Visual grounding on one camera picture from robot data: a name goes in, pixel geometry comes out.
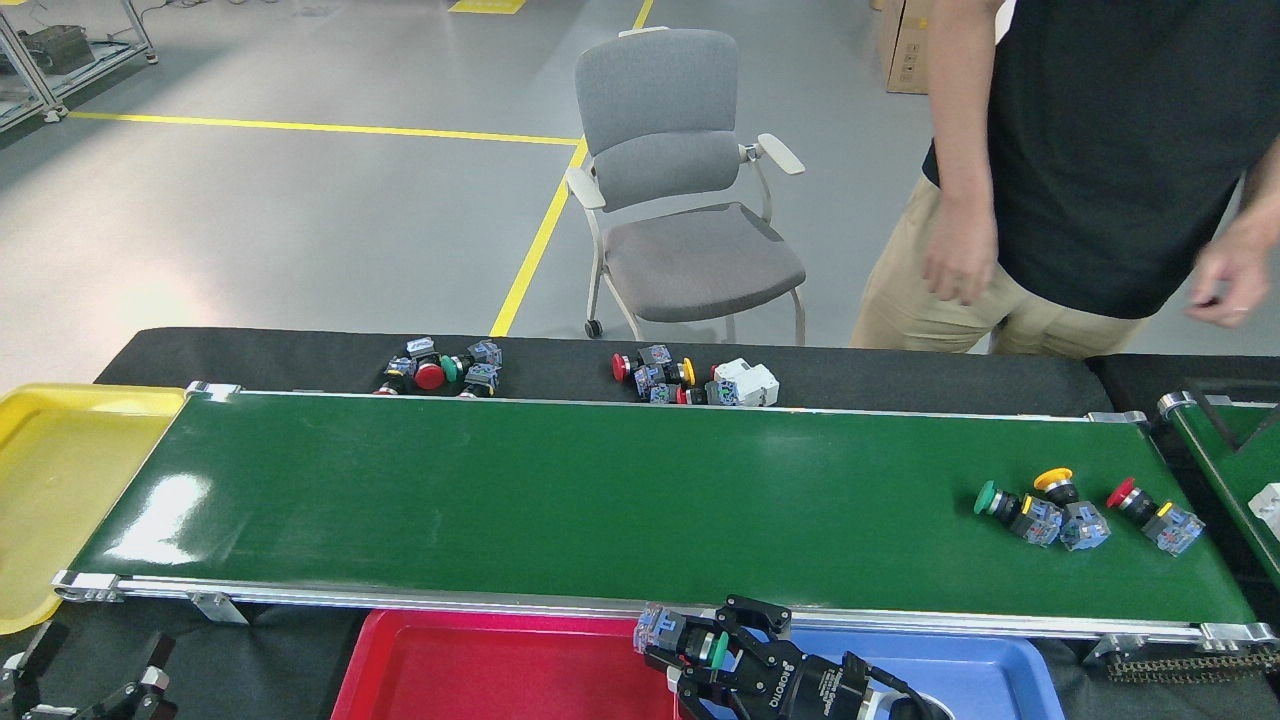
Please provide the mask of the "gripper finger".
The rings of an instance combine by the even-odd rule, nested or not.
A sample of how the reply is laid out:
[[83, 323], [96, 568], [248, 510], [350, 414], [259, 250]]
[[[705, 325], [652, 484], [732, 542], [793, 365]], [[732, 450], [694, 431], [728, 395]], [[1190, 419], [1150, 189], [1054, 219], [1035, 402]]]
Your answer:
[[40, 678], [49, 670], [63, 647], [63, 624], [47, 621], [20, 653], [3, 664], [1, 712], [28, 714], [41, 701]]
[[96, 719], [177, 719], [178, 706], [165, 697], [170, 678], [165, 665], [177, 642], [156, 633], [143, 669], [134, 682], [95, 705]]

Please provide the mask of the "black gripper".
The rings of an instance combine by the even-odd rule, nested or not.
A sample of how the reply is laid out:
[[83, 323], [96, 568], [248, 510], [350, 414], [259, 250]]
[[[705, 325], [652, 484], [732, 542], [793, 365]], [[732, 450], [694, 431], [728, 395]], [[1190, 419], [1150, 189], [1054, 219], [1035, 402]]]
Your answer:
[[[852, 652], [840, 664], [805, 653], [780, 637], [791, 611], [737, 594], [716, 612], [716, 669], [692, 664], [673, 651], [648, 646], [645, 664], [664, 674], [681, 719], [713, 719], [710, 706], [737, 719], [873, 719], [870, 665]], [[730, 652], [745, 655], [732, 670]], [[769, 679], [769, 667], [778, 674]]]

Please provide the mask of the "person's right hand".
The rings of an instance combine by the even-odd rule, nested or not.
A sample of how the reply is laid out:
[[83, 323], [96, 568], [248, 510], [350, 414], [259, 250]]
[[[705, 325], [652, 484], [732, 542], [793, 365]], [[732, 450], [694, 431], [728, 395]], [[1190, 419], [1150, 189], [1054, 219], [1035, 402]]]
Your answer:
[[997, 234], [993, 225], [938, 225], [925, 249], [925, 288], [941, 301], [974, 305], [995, 274]]

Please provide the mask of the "person's left hand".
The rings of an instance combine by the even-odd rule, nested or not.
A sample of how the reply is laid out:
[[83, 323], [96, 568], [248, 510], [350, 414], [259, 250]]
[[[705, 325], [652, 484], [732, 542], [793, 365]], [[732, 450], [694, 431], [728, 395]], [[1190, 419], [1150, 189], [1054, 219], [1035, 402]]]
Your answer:
[[1272, 231], [1233, 223], [1196, 259], [1184, 313], [1222, 328], [1244, 324], [1268, 295], [1270, 256], [1276, 243], [1277, 234]]

